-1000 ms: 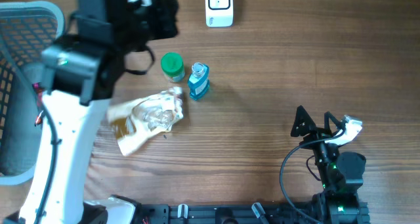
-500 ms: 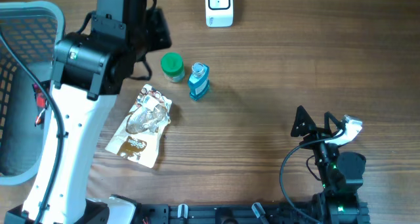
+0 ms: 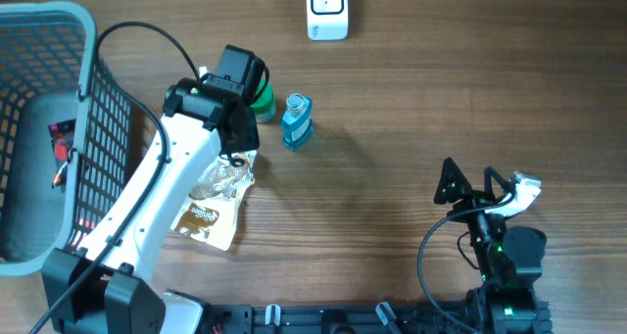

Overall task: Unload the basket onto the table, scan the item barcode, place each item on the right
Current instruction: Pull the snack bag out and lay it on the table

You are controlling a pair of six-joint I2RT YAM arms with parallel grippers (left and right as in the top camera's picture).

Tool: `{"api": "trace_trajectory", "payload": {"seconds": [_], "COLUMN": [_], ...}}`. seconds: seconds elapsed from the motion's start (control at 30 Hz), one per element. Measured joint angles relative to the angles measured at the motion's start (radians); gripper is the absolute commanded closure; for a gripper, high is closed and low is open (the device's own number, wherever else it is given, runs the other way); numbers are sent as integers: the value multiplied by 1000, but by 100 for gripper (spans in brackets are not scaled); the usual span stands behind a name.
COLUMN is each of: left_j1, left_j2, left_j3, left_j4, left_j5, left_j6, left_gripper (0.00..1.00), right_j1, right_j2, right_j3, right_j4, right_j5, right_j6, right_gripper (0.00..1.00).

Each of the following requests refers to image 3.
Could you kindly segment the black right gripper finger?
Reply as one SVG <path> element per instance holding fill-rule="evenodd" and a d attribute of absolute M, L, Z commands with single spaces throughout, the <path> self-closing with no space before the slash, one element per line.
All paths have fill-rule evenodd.
<path fill-rule="evenodd" d="M 511 182 L 505 180 L 493 167 L 486 167 L 484 169 L 484 192 L 495 197 L 493 181 L 495 181 L 506 194 L 511 192 Z"/>
<path fill-rule="evenodd" d="M 446 158 L 443 161 L 434 203 L 437 205 L 451 204 L 461 199 L 470 198 L 472 194 L 472 186 L 458 165 L 451 157 Z"/>

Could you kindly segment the green lid jar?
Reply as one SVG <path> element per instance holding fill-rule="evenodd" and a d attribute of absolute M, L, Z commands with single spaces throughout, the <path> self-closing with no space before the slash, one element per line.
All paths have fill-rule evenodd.
<path fill-rule="evenodd" d="M 272 86 L 266 84 L 263 79 L 259 84 L 257 94 L 259 98 L 251 105 L 257 122 L 266 123 L 272 121 L 276 114 L 276 104 Z"/>

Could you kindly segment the dried mushroom snack bag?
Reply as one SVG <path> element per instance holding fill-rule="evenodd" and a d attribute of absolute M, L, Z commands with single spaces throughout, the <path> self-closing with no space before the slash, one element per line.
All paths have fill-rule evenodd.
<path fill-rule="evenodd" d="M 238 212 L 246 191 L 255 183 L 256 150 L 239 153 L 234 167 L 218 157 L 203 172 L 181 205 L 170 229 L 222 251 L 228 251 L 237 230 Z"/>

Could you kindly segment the black red packaged item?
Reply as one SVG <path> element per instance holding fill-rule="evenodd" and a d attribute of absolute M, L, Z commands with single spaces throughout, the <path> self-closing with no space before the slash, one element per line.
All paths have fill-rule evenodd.
<path fill-rule="evenodd" d="M 73 146 L 76 119 L 68 119 L 48 125 L 57 171 L 54 174 L 52 188 L 66 183 L 70 153 Z"/>

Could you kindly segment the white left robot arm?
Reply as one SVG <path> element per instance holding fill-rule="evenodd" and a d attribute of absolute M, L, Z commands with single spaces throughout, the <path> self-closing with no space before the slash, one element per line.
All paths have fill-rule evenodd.
<path fill-rule="evenodd" d="M 157 135 L 103 220 L 76 252 L 55 250 L 42 275 L 58 333 L 199 333 L 211 306 L 150 285 L 178 208 L 221 156 L 259 146 L 252 104 L 269 79 L 253 52 L 228 45 L 217 69 L 171 86 Z"/>

